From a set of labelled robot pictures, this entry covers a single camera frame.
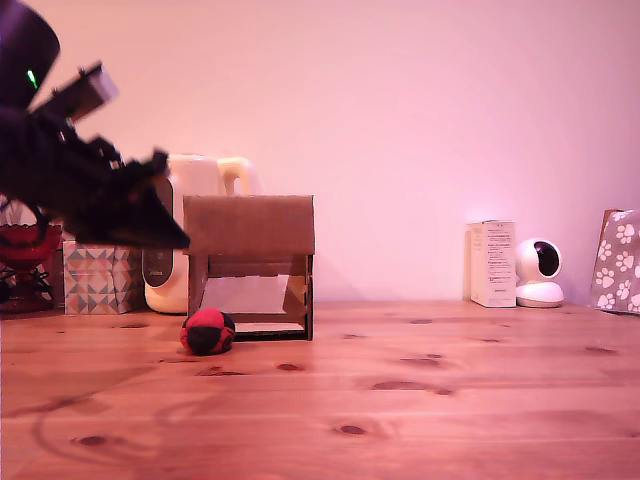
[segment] white kettle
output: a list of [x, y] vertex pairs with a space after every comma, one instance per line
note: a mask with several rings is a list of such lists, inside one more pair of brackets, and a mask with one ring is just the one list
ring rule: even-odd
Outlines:
[[[170, 155], [169, 177], [156, 186], [158, 197], [181, 227], [183, 198], [189, 195], [235, 195], [238, 180], [242, 193], [261, 193], [251, 162], [245, 158], [214, 159], [201, 155]], [[144, 250], [142, 274], [147, 305], [156, 312], [186, 314], [189, 306], [189, 257], [182, 251]]]

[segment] wooden table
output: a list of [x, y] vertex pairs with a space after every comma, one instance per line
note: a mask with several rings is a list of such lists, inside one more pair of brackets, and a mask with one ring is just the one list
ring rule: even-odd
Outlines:
[[640, 478], [638, 318], [318, 304], [207, 358], [182, 321], [5, 319], [2, 478]]

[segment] green led light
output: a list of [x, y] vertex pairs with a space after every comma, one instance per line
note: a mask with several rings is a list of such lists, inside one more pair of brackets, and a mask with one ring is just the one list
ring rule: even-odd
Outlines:
[[29, 70], [27, 72], [27, 77], [29, 77], [29, 80], [31, 81], [31, 83], [33, 83], [34, 88], [37, 90], [38, 82], [36, 82], [36, 76], [34, 75], [33, 70]]

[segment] red and black ball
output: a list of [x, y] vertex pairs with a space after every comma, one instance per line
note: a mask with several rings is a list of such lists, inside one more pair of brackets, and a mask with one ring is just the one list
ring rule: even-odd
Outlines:
[[192, 355], [216, 355], [231, 350], [236, 325], [215, 308], [198, 310], [182, 324], [180, 342]]

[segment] kettle handle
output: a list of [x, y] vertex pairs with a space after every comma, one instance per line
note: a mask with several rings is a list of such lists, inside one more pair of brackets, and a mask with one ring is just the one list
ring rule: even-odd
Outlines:
[[222, 178], [221, 195], [236, 195], [235, 181], [240, 180], [244, 195], [258, 195], [261, 188], [253, 164], [243, 157], [219, 158], [216, 160]]

